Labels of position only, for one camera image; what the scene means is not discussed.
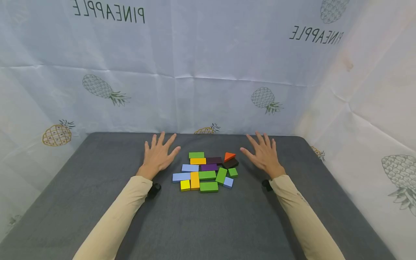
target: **long sleeve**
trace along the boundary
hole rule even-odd
[[[73,260],[114,260],[131,220],[143,204],[152,181],[134,176],[101,217]]]
[[[270,181],[308,260],[345,260],[337,244],[287,175]]]

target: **gray table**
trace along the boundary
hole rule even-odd
[[[281,164],[345,258],[394,259],[308,143],[274,138]],[[145,140],[151,134],[89,135],[0,244],[0,259],[71,259],[141,165]],[[179,134],[176,145],[180,154],[154,179],[162,190],[139,209],[117,259],[305,259],[274,193],[261,186],[266,176],[239,152],[251,148],[245,136]],[[171,176],[190,151],[235,152],[240,165],[233,189],[180,192]]]

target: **white backdrop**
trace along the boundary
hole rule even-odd
[[[381,163],[416,157],[412,2],[0,0],[0,239],[88,133],[257,129],[325,152],[415,259],[413,193],[400,210]]]

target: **triangular block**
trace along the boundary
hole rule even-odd
[[[232,153],[225,153],[225,158],[224,158],[224,162],[231,160],[232,158],[235,157],[235,154]]]

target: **rectangular block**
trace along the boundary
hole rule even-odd
[[[201,165],[201,171],[218,171],[217,164],[203,164]]]
[[[200,181],[215,180],[216,177],[217,175],[215,171],[200,171],[199,172]]]
[[[231,189],[233,187],[234,180],[226,177],[224,180],[224,187]]]
[[[181,191],[190,191],[191,190],[191,183],[189,180],[181,181]]]
[[[199,172],[191,172],[191,191],[199,190]]]
[[[224,185],[225,176],[227,175],[227,170],[224,168],[219,168],[217,178],[215,179],[216,182]]]
[[[207,164],[206,158],[191,158],[191,164],[201,165]]]
[[[213,182],[201,182],[199,190],[201,193],[205,192],[218,192],[218,183],[216,181]]]
[[[228,169],[228,172],[229,172],[231,178],[235,178],[235,177],[238,176],[238,173],[237,173],[237,169],[236,168],[229,168]]]
[[[191,165],[191,164],[182,164],[182,171],[184,172],[199,171],[199,166]]]
[[[226,161],[223,163],[223,167],[225,169],[234,168],[238,166],[238,161],[235,158],[230,159],[229,161]]]
[[[179,183],[181,181],[190,180],[190,179],[191,179],[191,173],[174,173],[172,175],[173,183]]]
[[[223,160],[221,159],[221,157],[210,157],[206,159],[207,159],[207,164],[212,164],[212,163],[223,164]]]
[[[204,152],[192,152],[189,153],[189,158],[205,158]]]

